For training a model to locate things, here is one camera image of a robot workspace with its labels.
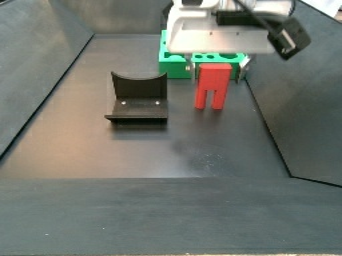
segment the green object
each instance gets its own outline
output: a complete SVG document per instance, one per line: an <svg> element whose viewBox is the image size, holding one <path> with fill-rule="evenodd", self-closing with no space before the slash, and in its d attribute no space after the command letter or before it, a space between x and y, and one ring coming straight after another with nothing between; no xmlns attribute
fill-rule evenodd
<svg viewBox="0 0 342 256"><path fill-rule="evenodd" d="M222 53L194 53L191 61L195 64L196 76L199 65L202 63L230 63L233 72L230 79L235 79L239 63L243 61L246 54L222 54ZM183 54L171 54L166 48L166 30L162 31L160 51L159 51L159 72L167 72L168 78L191 78L191 74L186 71L186 58Z"/></svg>
<svg viewBox="0 0 342 256"><path fill-rule="evenodd" d="M191 78L186 71L186 58L183 54L171 54L166 48L166 30L162 31L159 51L159 73L167 72L168 78Z"/></svg>
<svg viewBox="0 0 342 256"><path fill-rule="evenodd" d="M230 79L235 79L239 63L243 61L246 54L237 53L237 54L222 54L222 53L194 53L192 54L192 62L196 66L196 77L199 71L199 65L202 63L230 63L233 67Z"/></svg>

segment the red block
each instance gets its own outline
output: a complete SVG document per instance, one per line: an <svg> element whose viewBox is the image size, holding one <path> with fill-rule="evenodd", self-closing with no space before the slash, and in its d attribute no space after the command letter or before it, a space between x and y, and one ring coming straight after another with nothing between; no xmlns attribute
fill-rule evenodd
<svg viewBox="0 0 342 256"><path fill-rule="evenodd" d="M227 63L205 63L199 65L195 108L206 108L207 91L214 91L211 107L223 109L231 70L233 67Z"/></svg>

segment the black u-shaped holder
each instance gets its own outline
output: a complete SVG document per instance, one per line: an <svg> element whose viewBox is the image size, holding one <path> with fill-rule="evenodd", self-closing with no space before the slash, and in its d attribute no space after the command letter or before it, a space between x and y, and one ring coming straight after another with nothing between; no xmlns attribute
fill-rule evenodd
<svg viewBox="0 0 342 256"><path fill-rule="evenodd" d="M166 122L167 73L147 79L123 77L114 72L111 74L116 101L112 114L104 117L112 122Z"/></svg>

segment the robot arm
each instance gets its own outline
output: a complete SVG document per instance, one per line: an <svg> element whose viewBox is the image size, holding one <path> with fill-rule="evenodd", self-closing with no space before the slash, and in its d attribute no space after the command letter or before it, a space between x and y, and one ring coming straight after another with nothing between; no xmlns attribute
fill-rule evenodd
<svg viewBox="0 0 342 256"><path fill-rule="evenodd" d="M277 50L289 59L310 44L299 22L289 18L290 4L289 1L174 0L167 23L170 52L265 54Z"/></svg>

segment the bin floor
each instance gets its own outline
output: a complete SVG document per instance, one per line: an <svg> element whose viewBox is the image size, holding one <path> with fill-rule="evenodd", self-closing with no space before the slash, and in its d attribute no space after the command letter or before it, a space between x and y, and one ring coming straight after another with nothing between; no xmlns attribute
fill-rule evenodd
<svg viewBox="0 0 342 256"><path fill-rule="evenodd" d="M111 71L158 74L159 36L98 36L0 166L0 178L287 177L243 82L223 111L194 108L190 79L168 80L166 129L116 129Z"/></svg>

